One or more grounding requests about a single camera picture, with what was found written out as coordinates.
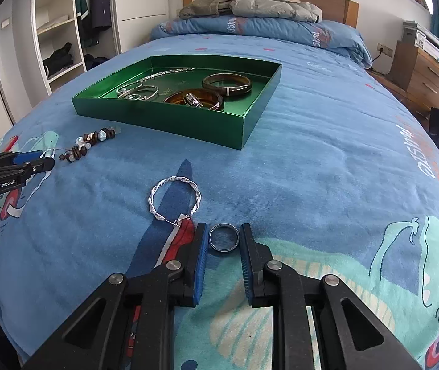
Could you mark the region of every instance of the door handle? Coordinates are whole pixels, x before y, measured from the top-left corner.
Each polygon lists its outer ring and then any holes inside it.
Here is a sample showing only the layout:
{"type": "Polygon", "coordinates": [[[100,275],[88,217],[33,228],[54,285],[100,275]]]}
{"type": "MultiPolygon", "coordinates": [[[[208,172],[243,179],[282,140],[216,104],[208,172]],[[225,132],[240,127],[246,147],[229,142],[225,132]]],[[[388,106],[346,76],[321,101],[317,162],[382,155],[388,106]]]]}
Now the door handle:
{"type": "Polygon", "coordinates": [[[439,74],[435,70],[431,69],[430,66],[428,66],[427,68],[430,70],[431,73],[439,78],[439,74]]]}
{"type": "Polygon", "coordinates": [[[432,92],[437,94],[437,92],[434,89],[432,89],[429,85],[427,85],[425,82],[422,82],[422,83],[425,85],[426,88],[429,88],[432,92]]]}

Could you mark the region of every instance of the brown bangle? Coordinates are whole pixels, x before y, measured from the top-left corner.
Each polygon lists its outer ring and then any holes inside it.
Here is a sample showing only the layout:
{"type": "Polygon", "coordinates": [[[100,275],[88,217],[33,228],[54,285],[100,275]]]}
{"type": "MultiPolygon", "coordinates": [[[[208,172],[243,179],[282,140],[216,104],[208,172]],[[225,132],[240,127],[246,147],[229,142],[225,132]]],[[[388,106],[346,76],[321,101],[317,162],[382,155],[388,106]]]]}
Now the brown bangle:
{"type": "Polygon", "coordinates": [[[201,102],[204,108],[214,111],[223,111],[223,97],[217,92],[207,90],[205,88],[189,88],[175,93],[165,99],[165,103],[185,105],[184,97],[186,94],[192,93],[201,102]]]}
{"type": "Polygon", "coordinates": [[[222,96],[239,96],[247,93],[252,88],[252,82],[249,78],[236,73],[215,73],[206,76],[202,80],[202,87],[209,90],[214,90],[222,96]],[[227,81],[235,83],[237,86],[216,86],[214,82],[227,81]]]}

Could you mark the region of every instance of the wardrobe door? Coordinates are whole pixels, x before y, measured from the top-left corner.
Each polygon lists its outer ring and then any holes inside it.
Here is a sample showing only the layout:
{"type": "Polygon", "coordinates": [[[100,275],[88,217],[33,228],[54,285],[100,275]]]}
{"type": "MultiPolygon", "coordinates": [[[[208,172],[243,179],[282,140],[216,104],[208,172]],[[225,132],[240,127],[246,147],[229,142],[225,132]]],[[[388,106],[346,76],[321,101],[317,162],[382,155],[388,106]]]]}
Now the wardrobe door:
{"type": "Polygon", "coordinates": [[[168,0],[112,0],[118,53],[149,41],[151,30],[168,19],[168,0]]]}

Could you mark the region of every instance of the silver chain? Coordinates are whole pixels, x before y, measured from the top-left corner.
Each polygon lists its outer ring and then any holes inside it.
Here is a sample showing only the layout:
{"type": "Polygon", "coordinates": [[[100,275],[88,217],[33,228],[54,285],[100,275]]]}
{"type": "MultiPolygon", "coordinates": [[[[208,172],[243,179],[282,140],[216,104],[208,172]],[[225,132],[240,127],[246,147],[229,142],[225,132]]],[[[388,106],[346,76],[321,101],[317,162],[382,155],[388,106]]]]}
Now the silver chain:
{"type": "Polygon", "coordinates": [[[192,215],[197,211],[197,209],[199,208],[199,205],[201,203],[201,192],[199,192],[199,188],[197,186],[197,184],[193,181],[191,181],[189,178],[186,178],[185,176],[170,176],[169,178],[166,179],[162,179],[161,181],[159,181],[152,189],[151,189],[151,195],[149,196],[149,198],[147,199],[147,202],[150,204],[150,212],[151,214],[153,214],[157,220],[160,221],[166,221],[168,223],[170,223],[173,226],[178,227],[179,226],[179,222],[182,220],[185,220],[186,218],[191,218],[192,215]],[[166,218],[164,218],[160,213],[158,213],[156,211],[156,208],[154,208],[153,202],[154,202],[154,195],[156,193],[156,191],[158,190],[158,188],[160,186],[163,186],[164,184],[166,184],[167,182],[173,182],[173,181],[181,181],[184,183],[188,183],[192,189],[194,189],[195,191],[195,205],[194,207],[192,207],[191,213],[190,214],[186,214],[184,217],[182,217],[180,220],[175,220],[174,222],[171,222],[169,220],[167,220],[166,218]]]}
{"type": "Polygon", "coordinates": [[[154,73],[154,74],[145,76],[144,78],[139,79],[137,81],[130,82],[130,83],[127,83],[127,84],[125,84],[123,86],[120,86],[119,88],[117,88],[115,90],[115,93],[117,93],[117,96],[120,96],[123,93],[128,92],[130,86],[138,85],[136,87],[139,87],[139,86],[142,86],[143,82],[149,81],[150,79],[158,78],[159,76],[168,75],[168,74],[171,74],[171,73],[187,72],[187,71],[192,71],[194,69],[195,69],[195,67],[191,67],[191,68],[177,68],[177,69],[170,69],[168,71],[162,71],[162,72],[154,73]]]}

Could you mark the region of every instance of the white wardrobe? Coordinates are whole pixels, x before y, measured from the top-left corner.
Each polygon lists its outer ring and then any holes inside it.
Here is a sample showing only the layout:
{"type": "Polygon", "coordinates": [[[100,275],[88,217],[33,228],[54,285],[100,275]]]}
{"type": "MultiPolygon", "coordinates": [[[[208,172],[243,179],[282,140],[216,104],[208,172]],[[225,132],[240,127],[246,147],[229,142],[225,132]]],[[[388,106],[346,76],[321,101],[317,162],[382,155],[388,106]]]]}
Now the white wardrobe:
{"type": "Polygon", "coordinates": [[[123,53],[149,41],[151,29],[168,20],[168,0],[110,0],[113,36],[123,53]]]}
{"type": "Polygon", "coordinates": [[[85,73],[85,54],[111,59],[149,41],[152,28],[168,19],[168,0],[110,0],[110,11],[112,27],[100,33],[98,45],[85,49],[77,27],[75,0],[3,2],[0,89],[13,122],[62,85],[85,73]],[[72,45],[73,64],[46,76],[43,60],[67,42],[72,45]]]}

